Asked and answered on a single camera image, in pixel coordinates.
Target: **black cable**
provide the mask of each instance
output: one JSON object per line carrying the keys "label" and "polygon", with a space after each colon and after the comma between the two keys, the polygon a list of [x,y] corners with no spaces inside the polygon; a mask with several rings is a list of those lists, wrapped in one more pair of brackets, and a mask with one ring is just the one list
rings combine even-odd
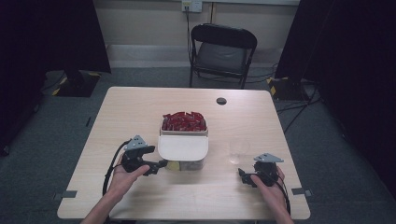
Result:
{"label": "black cable", "polygon": [[280,177],[279,174],[277,174],[277,177],[280,178],[282,180],[283,186],[284,188],[282,188],[282,186],[277,183],[277,181],[275,181],[270,175],[268,175],[265,172],[261,172],[261,174],[265,174],[270,180],[272,180],[280,189],[280,191],[282,191],[283,197],[285,198],[285,203],[286,203],[286,210],[288,210],[289,215],[291,215],[291,208],[290,208],[290,200],[289,200],[289,194],[288,194],[288,190],[286,189],[286,185],[285,185],[285,181],[283,180],[282,177]]}
{"label": "black cable", "polygon": [[[116,161],[116,159],[117,159],[117,157],[118,157],[118,155],[119,155],[119,153],[120,153],[120,150],[121,150],[123,147],[125,147],[126,145],[128,145],[128,143],[129,143],[131,140],[132,140],[132,139],[130,139],[130,140],[128,140],[128,141],[122,143],[122,144],[120,145],[120,147],[117,149],[116,153],[114,154],[113,160],[111,161],[110,166],[108,167],[107,173],[106,173],[106,175],[105,175],[105,181],[104,181],[104,183],[103,183],[103,188],[102,188],[102,196],[104,196],[104,195],[107,193],[108,180],[110,179],[111,173],[113,172],[114,168],[116,168],[116,167],[118,166],[118,165],[113,166],[113,164],[114,164],[114,162]],[[105,224],[108,224],[108,223],[111,223],[111,221],[110,221],[110,216],[109,216],[109,215],[107,215],[107,218],[106,218],[106,221],[105,221]]]}
{"label": "black cable", "polygon": [[300,116],[301,113],[303,113],[303,111],[312,104],[312,99],[315,96],[315,93],[317,92],[318,86],[315,86],[314,92],[312,93],[311,97],[308,100],[308,103],[306,103],[305,105],[303,105],[303,108],[298,112],[298,114],[293,118],[293,120],[289,123],[288,127],[286,127],[285,131],[283,131],[283,133],[286,133],[289,129],[289,127],[291,126],[291,124],[297,120],[297,118]]}
{"label": "black cable", "polygon": [[213,8],[215,6],[215,3],[212,2],[212,8],[210,8],[210,23],[213,21]]}
{"label": "black cable", "polygon": [[[308,105],[314,105],[314,104],[316,104],[316,103],[319,102],[319,101],[321,101],[321,98],[318,98],[316,101],[311,102],[311,103],[309,103]],[[298,109],[298,108],[304,107],[304,106],[306,106],[306,104],[305,104],[305,105],[297,105],[297,106],[290,107],[290,108],[285,108],[285,107],[287,107],[287,106],[290,106],[290,105],[285,105],[283,109],[277,110],[277,111],[276,111],[277,114],[280,115],[280,114],[281,114],[282,112],[284,112],[284,111],[292,110],[292,109]]]}
{"label": "black cable", "polygon": [[190,16],[189,16],[189,7],[184,7],[184,10],[186,11],[186,19],[187,19],[187,52],[189,53],[189,61],[190,64],[192,63],[191,61],[191,39],[190,39]]}
{"label": "black cable", "polygon": [[247,77],[270,77],[273,74],[274,74],[274,72],[268,73],[268,74],[265,74],[265,75],[260,75],[260,76],[247,76]]}

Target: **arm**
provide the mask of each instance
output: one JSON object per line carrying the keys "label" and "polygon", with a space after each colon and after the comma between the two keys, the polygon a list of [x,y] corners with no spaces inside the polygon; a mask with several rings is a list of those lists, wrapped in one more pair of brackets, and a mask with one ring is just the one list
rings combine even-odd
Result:
{"label": "arm", "polygon": [[[285,178],[282,170],[277,167],[280,178],[277,180],[280,186],[283,185],[282,179]],[[251,180],[257,185],[260,190],[262,197],[270,208],[277,224],[291,224],[294,223],[291,219],[288,210],[286,209],[285,198],[282,191],[279,189],[278,185],[273,185],[272,187],[265,186],[262,181],[256,175],[250,176]]]}
{"label": "arm", "polygon": [[99,200],[81,223],[104,223],[110,211],[121,201],[123,195],[128,192],[136,179],[148,170],[149,166],[143,165],[137,170],[127,173],[122,166],[117,166],[113,171],[113,179],[111,180],[107,193]]}

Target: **chair backrest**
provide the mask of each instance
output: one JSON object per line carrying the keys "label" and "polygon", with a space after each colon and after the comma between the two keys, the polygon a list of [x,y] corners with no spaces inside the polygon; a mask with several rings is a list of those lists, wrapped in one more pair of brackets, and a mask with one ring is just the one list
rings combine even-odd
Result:
{"label": "chair backrest", "polygon": [[257,38],[250,31],[213,23],[194,26],[191,40],[241,49],[254,50],[257,46]]}

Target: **chair seat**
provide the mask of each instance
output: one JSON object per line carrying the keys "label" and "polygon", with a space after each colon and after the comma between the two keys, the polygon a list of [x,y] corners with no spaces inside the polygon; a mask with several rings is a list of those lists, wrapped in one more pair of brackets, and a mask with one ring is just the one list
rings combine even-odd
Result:
{"label": "chair seat", "polygon": [[242,76],[246,59],[246,49],[203,43],[199,48],[195,66],[216,71],[227,71]]}

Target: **electrical outlet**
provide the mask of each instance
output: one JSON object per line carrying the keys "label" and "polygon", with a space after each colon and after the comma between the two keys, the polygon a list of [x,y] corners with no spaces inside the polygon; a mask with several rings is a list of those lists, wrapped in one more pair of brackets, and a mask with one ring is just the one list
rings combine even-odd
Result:
{"label": "electrical outlet", "polygon": [[188,9],[188,11],[192,11],[192,1],[189,0],[181,1],[181,11],[187,11],[186,8]]}
{"label": "electrical outlet", "polygon": [[189,9],[189,12],[202,12],[202,0],[199,1],[182,0],[181,11],[186,11],[186,8]]}

